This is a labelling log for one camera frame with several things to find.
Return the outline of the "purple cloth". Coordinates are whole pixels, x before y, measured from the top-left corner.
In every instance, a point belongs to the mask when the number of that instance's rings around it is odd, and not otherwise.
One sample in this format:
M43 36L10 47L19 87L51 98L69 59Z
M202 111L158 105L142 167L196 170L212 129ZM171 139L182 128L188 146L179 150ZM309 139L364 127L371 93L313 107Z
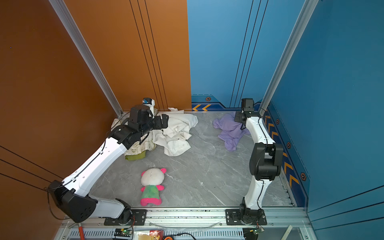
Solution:
M244 135L250 135L249 130L243 127L243 124L235 122L235 115L235 112L227 113L213 121L213 127L222 130L218 138L224 141L225 148L230 152L237 149L237 145Z

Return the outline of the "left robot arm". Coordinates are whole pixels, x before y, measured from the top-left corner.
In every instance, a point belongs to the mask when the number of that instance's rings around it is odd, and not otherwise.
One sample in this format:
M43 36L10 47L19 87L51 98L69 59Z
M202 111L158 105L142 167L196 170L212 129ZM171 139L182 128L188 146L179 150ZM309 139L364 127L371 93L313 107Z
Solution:
M107 134L104 143L76 171L62 181L53 181L48 186L49 197L55 205L75 223L88 218L110 219L118 225L126 225L132 219L131 206L120 199L109 200L92 197L89 193L99 177L152 130L168 127L169 116L154 114L154 104L131 108L130 115Z

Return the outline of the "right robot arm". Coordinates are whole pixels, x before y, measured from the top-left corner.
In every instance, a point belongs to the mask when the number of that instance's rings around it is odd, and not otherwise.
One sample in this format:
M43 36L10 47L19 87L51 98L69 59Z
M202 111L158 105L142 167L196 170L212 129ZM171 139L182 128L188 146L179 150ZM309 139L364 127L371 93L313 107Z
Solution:
M241 123L254 141L249 161L252 180L240 204L239 220L244 225L266 225L263 199L269 185L281 173L284 149L270 136L261 113L255 111L253 99L242 99L241 110L236 112L235 122Z

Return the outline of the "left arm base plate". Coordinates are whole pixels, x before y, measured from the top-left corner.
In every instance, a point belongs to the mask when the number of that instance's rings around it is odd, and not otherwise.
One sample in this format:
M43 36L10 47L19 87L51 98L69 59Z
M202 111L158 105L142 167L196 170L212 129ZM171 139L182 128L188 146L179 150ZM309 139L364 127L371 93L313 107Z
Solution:
M146 221L147 210L130 209L124 210L117 219L105 218L105 226L143 226Z

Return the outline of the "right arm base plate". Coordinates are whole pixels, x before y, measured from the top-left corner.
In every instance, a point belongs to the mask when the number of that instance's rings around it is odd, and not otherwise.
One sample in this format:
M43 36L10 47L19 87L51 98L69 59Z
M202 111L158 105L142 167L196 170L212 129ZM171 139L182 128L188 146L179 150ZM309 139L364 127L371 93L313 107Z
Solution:
M259 210L240 210L240 209L226 209L226 222L228 226L239 225L260 225L266 226L267 217L263 209Z

